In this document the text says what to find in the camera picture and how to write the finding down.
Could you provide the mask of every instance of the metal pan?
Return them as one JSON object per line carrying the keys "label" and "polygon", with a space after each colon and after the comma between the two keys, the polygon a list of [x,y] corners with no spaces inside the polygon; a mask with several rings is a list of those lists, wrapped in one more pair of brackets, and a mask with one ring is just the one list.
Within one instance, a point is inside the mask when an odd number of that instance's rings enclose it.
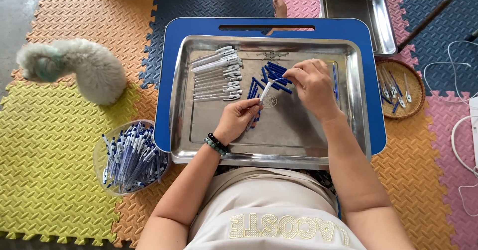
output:
{"label": "metal pan", "polygon": [[386,0],[320,0],[322,18],[354,18],[370,30],[375,56],[397,53],[395,35]]}
{"label": "metal pan", "polygon": [[[319,58],[332,73],[336,66],[338,105],[348,117],[351,129],[370,159],[370,138],[363,81],[361,53],[347,40],[224,37],[190,35],[179,49],[171,94],[171,153],[176,163],[188,163],[204,143],[204,137],[218,124],[225,101],[194,103],[194,74],[188,62],[231,45],[238,51],[244,66],[241,88],[248,90],[252,77],[262,78],[261,67],[267,61],[290,68],[295,63]],[[266,108],[256,128],[245,132],[231,143],[232,153],[223,156],[221,164],[295,169],[327,169],[327,141],[323,130],[293,93],[271,89]]]}

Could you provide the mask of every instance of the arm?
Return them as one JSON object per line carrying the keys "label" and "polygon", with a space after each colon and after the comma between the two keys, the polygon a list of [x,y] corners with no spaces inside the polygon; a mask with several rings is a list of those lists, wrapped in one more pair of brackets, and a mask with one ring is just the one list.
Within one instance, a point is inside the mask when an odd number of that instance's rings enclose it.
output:
{"label": "arm", "polygon": [[[259,99],[249,99],[226,106],[214,136],[224,145],[239,137],[250,119],[259,111],[258,103]],[[180,250],[186,247],[189,227],[203,201],[219,159],[220,154],[216,150],[207,144],[202,145],[159,200],[141,233],[138,250]]]}
{"label": "arm", "polygon": [[307,60],[287,70],[299,98],[327,137],[329,167],[349,228],[368,250],[414,249],[385,189],[335,102],[327,65]]}

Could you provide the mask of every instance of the plastic bowl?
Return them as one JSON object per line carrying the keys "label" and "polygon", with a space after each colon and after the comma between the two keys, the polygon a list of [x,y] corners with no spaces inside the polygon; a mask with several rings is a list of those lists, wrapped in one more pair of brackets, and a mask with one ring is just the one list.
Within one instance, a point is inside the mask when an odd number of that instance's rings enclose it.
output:
{"label": "plastic bowl", "polygon": [[[105,133],[105,137],[108,139],[108,141],[110,141],[113,137],[118,137],[120,132],[121,131],[125,131],[127,130],[132,124],[136,125],[138,124],[139,122],[141,122],[142,124],[145,124],[146,125],[146,128],[149,128],[150,126],[154,126],[154,121],[152,120],[147,120],[147,119],[138,119],[138,120],[133,120],[131,122],[128,122],[126,124],[123,124],[111,131],[109,131],[108,133]],[[107,187],[107,185],[103,184],[103,171],[106,167],[106,163],[108,161],[108,158],[107,158],[107,150],[106,150],[106,146],[105,146],[105,141],[100,138],[98,140],[98,142],[96,143],[95,145],[95,149],[93,150],[93,167],[95,169],[95,173],[96,173],[96,178],[98,180],[98,184],[103,188],[103,190],[108,193],[109,195],[111,196],[117,196],[117,197],[122,197],[122,196],[126,196],[126,195],[129,195],[129,194],[133,194],[133,193],[136,193],[136,192],[139,192],[139,191],[142,191],[143,189],[151,186],[154,182],[144,186],[143,188],[141,189],[138,189],[136,191],[132,191],[132,192],[128,192],[128,193],[120,193],[119,192],[119,187],[118,186],[110,186],[110,187]],[[171,167],[171,157],[170,155],[168,154],[168,162],[167,162],[167,165],[166,165],[166,168],[164,169],[164,171],[161,173],[161,176],[160,178],[162,178],[170,169]]]}

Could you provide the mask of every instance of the white dog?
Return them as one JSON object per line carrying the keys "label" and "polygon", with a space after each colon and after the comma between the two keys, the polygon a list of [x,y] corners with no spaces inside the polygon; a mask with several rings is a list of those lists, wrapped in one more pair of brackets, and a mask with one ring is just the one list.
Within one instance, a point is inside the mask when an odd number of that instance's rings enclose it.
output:
{"label": "white dog", "polygon": [[28,44],[18,51],[17,63],[29,81],[55,82],[75,73],[81,95],[99,105],[116,102],[126,88],[121,61],[107,48],[85,39]]}

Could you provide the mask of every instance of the stainless steel tray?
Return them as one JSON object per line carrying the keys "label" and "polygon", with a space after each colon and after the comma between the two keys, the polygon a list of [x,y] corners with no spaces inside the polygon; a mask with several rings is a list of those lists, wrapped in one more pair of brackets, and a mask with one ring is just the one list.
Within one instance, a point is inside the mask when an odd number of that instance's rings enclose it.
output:
{"label": "stainless steel tray", "polygon": [[375,56],[397,53],[395,35],[386,0],[320,0],[322,18],[354,18],[370,30]]}
{"label": "stainless steel tray", "polygon": [[[262,78],[260,68],[267,61],[290,68],[302,60],[318,58],[329,65],[331,75],[331,66],[335,63],[338,105],[346,113],[358,143],[370,159],[362,60],[354,43],[347,40],[190,35],[183,40],[178,53],[171,94],[171,153],[174,162],[188,163],[192,159],[207,133],[214,131],[224,107],[229,104],[227,101],[193,103],[194,74],[187,63],[226,45],[234,46],[244,61],[241,100],[247,98],[252,77]],[[223,156],[221,164],[328,168],[323,130],[317,119],[302,106],[296,89],[292,87],[292,91],[292,94],[283,90],[269,91],[276,104],[261,112],[256,128],[231,143],[232,153]]]}

